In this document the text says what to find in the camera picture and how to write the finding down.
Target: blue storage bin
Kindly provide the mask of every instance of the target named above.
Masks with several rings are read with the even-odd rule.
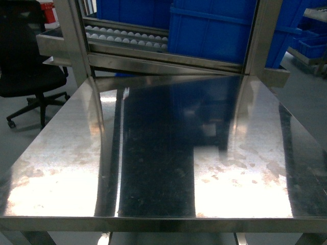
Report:
[[[237,19],[253,18],[256,0],[174,0],[174,8]]]
[[[318,36],[327,36],[327,28],[313,28],[310,32],[316,33]]]
[[[168,29],[173,0],[97,0],[97,18]]]
[[[279,13],[277,26],[295,28],[311,0],[284,0]],[[237,19],[252,20],[256,0],[174,0],[178,9],[197,11]]]
[[[244,63],[251,21],[171,8],[168,51],[234,63]],[[276,28],[267,67],[278,68],[300,29]]]
[[[294,37],[292,39],[292,42],[290,43],[290,46],[295,49],[298,50],[300,47],[300,43],[299,41],[303,40],[303,39],[307,39],[307,38],[314,38],[314,37],[318,37],[319,34],[311,32],[311,31],[302,31],[301,35],[298,37]]]
[[[116,73],[114,76],[118,78],[128,78],[128,77],[135,77],[136,75],[126,74],[126,73]]]
[[[326,47],[327,37],[309,38],[300,41],[299,52],[310,59],[320,58],[324,54]]]
[[[311,0],[283,0],[277,26],[295,28],[300,23]]]
[[[319,8],[327,6],[327,0],[310,0],[308,8]]]
[[[301,35],[302,30],[289,27],[276,27],[266,62],[268,68],[279,68],[292,39]]]

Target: chair wheel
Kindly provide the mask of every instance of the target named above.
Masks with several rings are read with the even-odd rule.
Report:
[[[33,99],[32,98],[26,98],[26,100],[27,100],[27,104],[28,105],[32,104],[32,102],[33,102]]]
[[[16,124],[15,124],[13,121],[8,121],[8,126],[9,126],[11,129],[16,128]]]

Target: white ball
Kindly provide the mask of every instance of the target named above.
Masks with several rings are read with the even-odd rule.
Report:
[[[95,39],[98,39],[98,38],[99,38],[99,36],[98,36],[97,34],[95,34],[95,33],[94,33],[94,34],[92,34],[92,35],[91,35],[91,38],[95,38]]]
[[[122,39],[121,39],[120,37],[116,37],[116,38],[114,39],[114,41],[115,41],[115,42],[122,42]]]

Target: stainless steel table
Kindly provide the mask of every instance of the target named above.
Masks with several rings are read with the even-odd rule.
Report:
[[[323,243],[326,176],[326,152],[256,77],[90,78],[2,174],[0,230]]]

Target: metal post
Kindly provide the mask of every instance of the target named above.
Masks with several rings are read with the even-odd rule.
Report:
[[[283,0],[258,0],[243,74],[261,77]]]
[[[75,0],[54,0],[54,4],[76,83],[80,86],[86,78],[94,74],[94,71],[87,57],[89,50],[79,4]]]
[[[1,231],[13,245],[56,245],[46,231]]]
[[[327,234],[304,233],[295,245],[326,245]]]

